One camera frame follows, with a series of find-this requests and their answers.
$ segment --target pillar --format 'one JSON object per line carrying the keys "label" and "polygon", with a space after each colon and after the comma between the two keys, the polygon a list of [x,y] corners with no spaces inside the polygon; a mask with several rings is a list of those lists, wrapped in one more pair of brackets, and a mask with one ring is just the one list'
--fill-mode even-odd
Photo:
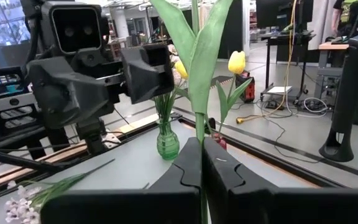
{"label": "pillar", "polygon": [[124,10],[110,8],[110,15],[111,18],[116,23],[117,37],[128,37],[129,36],[128,25],[127,25],[127,19],[125,18]]}

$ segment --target black speaker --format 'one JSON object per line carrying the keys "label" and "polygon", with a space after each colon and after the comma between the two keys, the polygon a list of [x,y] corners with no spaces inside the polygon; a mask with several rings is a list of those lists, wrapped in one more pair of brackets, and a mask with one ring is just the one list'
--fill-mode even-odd
{"label": "black speaker", "polygon": [[[331,130],[327,141],[319,150],[323,157],[338,162],[348,162],[354,158],[351,132],[358,104],[358,40],[349,40],[347,53],[337,92]],[[344,135],[342,142],[338,142],[337,134]]]}

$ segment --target flower stem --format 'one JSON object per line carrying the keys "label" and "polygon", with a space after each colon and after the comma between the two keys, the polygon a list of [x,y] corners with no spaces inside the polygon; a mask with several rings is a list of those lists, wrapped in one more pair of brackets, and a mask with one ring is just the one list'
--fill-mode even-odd
{"label": "flower stem", "polygon": [[227,95],[227,98],[229,99],[230,95],[231,95],[231,91],[233,89],[233,85],[234,85],[234,82],[236,81],[236,74],[233,75],[233,79],[232,79],[232,82],[231,82],[231,86],[230,86],[230,90],[229,90],[229,94]]}
{"label": "flower stem", "polygon": [[191,21],[193,25],[193,32],[197,36],[200,29],[200,22],[198,18],[198,0],[191,0]]}
{"label": "flower stem", "polygon": [[[196,113],[196,135],[200,141],[201,147],[204,147],[204,119],[205,114]],[[201,222],[208,224],[208,204],[206,201],[206,192],[204,187],[201,188]]]}
{"label": "flower stem", "polygon": [[[231,95],[231,91],[233,90],[233,86],[234,86],[234,82],[236,81],[236,74],[233,75],[233,79],[231,81],[231,86],[230,86],[230,90],[229,90],[229,94],[227,95],[227,99],[229,99],[230,95]],[[222,130],[222,126],[223,126],[223,122],[221,121],[221,124],[219,125],[219,131],[218,134],[219,136],[221,135],[221,130]]]}

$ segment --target floor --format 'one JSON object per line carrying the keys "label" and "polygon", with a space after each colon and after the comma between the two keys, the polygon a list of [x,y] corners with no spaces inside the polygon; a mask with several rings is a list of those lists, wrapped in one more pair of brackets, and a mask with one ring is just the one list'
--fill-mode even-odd
{"label": "floor", "polygon": [[[255,78],[256,95],[263,91],[265,86],[265,69],[266,69],[266,47],[265,43],[256,43],[251,45],[250,57],[247,59],[246,70]],[[283,78],[287,69],[286,65],[276,64],[276,48],[272,47],[270,58],[270,81],[277,85],[283,85]],[[312,97],[314,93],[314,80],[316,78],[316,67],[307,67],[306,72],[309,76],[305,79],[309,93],[306,97]],[[292,65],[290,67],[290,86],[298,86],[301,78],[301,68]],[[227,62],[218,61],[214,76],[231,76],[227,70]],[[230,82],[223,84],[226,92],[229,91]],[[155,113],[152,101],[146,101],[137,105],[131,105],[126,96],[120,96],[121,102],[116,104],[119,112],[130,123]],[[337,163],[322,160],[318,149],[325,142],[329,128],[331,126],[331,113],[321,118],[307,118],[312,116],[308,113],[299,113],[288,118],[257,118],[247,121],[243,124],[236,124],[238,116],[247,116],[250,114],[261,114],[258,107],[259,103],[241,105],[240,101],[230,110],[228,117],[224,121],[223,133],[230,135],[242,142],[246,142],[265,152],[273,154],[288,162],[302,166],[319,175],[328,177],[342,185],[348,187],[358,187],[358,126],[353,126],[352,130],[352,147],[355,158],[353,161]],[[187,99],[180,98],[175,102],[176,112],[194,119],[191,113],[191,106]],[[212,89],[209,95],[208,114],[211,117],[219,119],[219,100],[216,89]],[[276,114],[289,115],[288,110],[279,111]],[[126,124],[118,113],[114,112],[103,117],[106,127],[115,129]],[[280,147],[275,148],[276,139],[285,130],[282,137],[278,140]],[[75,135],[72,127],[66,127],[68,136]],[[48,145],[47,139],[42,140],[43,145]],[[17,156],[29,157],[27,152],[12,152]],[[1,165],[0,173],[10,169],[12,166]]]}

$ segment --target desk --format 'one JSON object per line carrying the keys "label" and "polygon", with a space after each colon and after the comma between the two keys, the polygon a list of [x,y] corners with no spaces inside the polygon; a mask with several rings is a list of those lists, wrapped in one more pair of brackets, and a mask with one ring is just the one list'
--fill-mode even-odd
{"label": "desk", "polygon": [[318,62],[318,71],[316,79],[316,87],[314,89],[314,97],[321,99],[321,95],[324,91],[324,78],[340,78],[342,75],[342,68],[330,68],[327,67],[328,53],[330,50],[346,50],[349,47],[348,44],[331,44],[326,42],[320,44],[320,58]]}
{"label": "desk", "polygon": [[[308,58],[308,44],[309,41],[316,34],[312,34],[312,31],[304,31],[302,35],[296,35],[294,45],[300,45],[303,47],[303,67],[302,67],[302,78],[301,85],[299,89],[292,87],[292,89],[288,92],[288,96],[292,96],[296,98],[296,101],[299,100],[299,97],[302,93],[307,94],[308,90],[306,89],[305,82],[305,70],[306,70],[306,61]],[[271,95],[269,90],[274,87],[274,84],[269,84],[269,73],[270,73],[270,46],[272,45],[289,45],[290,36],[288,34],[264,34],[260,36],[261,40],[267,40],[267,56],[266,56],[266,79],[265,79],[265,90],[260,93],[260,100],[263,101],[264,94]]]}
{"label": "desk", "polygon": [[[150,121],[154,118],[157,118],[157,116],[152,116],[151,118],[147,118],[147,120]],[[128,128],[130,128],[130,126],[121,128],[120,130],[126,133]],[[176,132],[181,147],[183,147],[189,137],[195,136],[195,130],[193,128],[189,128],[178,121],[172,122],[172,129]],[[56,182],[72,175],[84,173],[111,159],[115,159],[114,162],[106,165],[94,174],[89,175],[70,190],[141,189],[147,184],[150,186],[168,170],[172,163],[171,161],[163,160],[158,154],[155,148],[157,136],[158,129],[147,131],[138,138],[118,146],[111,151],[105,152],[102,155],[95,156],[69,169],[61,171],[44,181]],[[236,148],[229,147],[229,153],[238,161],[244,163],[250,170],[279,187],[316,187],[299,177],[280,170]],[[10,200],[11,197],[17,198],[17,192],[11,192],[0,197],[0,224],[6,223],[4,204]]]}

